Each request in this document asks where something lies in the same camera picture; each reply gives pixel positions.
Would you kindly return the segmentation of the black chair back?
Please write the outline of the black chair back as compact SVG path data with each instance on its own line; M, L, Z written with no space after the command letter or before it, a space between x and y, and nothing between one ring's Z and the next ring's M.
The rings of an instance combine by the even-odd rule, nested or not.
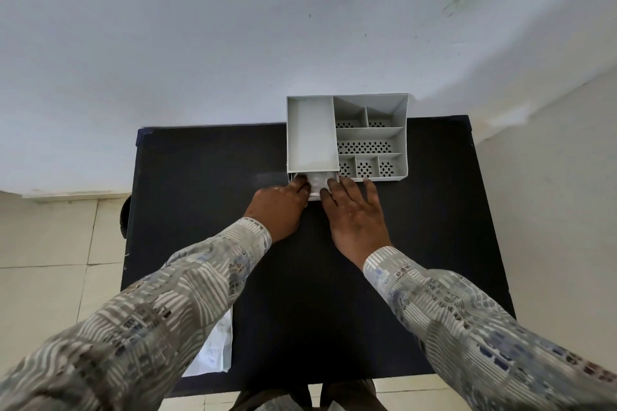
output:
M130 219L130 207L131 207L131 195L129 195L126 200L123 202L121 210L120 210L120 232L123 239L127 239L128 235L128 224Z

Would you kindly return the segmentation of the person's dark trousers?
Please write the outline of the person's dark trousers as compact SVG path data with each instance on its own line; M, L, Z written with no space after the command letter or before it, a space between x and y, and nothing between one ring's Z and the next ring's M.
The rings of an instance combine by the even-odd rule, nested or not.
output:
M319 404L313 405L306 384L241 392L229 411L388 411L371 379L323 383Z

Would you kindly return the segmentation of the person's left forearm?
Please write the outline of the person's left forearm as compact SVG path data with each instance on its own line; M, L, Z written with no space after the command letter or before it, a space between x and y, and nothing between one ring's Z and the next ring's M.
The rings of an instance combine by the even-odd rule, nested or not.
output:
M241 218L45 340L0 379L0 411L157 411L272 244Z

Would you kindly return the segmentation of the person's right forearm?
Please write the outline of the person's right forearm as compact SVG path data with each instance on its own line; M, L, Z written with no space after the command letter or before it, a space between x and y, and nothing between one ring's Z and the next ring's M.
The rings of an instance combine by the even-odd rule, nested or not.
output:
M475 411L617 411L617 373L524 328L465 277L387 246L363 273Z

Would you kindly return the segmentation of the person's left hand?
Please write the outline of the person's left hand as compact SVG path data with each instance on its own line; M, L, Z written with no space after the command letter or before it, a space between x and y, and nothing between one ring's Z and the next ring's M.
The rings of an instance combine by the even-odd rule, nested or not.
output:
M299 197L288 190L288 184L259 189L244 213L245 218L265 227L272 243L293 234L308 204L308 197Z

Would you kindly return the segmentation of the white paper sheet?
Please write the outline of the white paper sheet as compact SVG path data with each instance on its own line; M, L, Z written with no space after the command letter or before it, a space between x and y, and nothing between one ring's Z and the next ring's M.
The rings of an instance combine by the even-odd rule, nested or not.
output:
M227 373L233 346L233 308L214 325L201 350L183 373L184 377Z

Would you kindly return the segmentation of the person's right hand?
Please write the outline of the person's right hand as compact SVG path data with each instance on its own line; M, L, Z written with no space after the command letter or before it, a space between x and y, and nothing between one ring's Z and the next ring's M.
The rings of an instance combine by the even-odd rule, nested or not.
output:
M329 179L337 208L324 210L335 247L360 270L375 251L392 246L378 190L369 179L363 180L363 186L364 192L345 176Z

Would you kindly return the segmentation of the white compartment desk organizer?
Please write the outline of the white compartment desk organizer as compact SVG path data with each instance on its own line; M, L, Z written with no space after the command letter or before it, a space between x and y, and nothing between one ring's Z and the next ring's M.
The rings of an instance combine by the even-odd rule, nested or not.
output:
M287 169L354 181L408 175L409 93L287 97Z

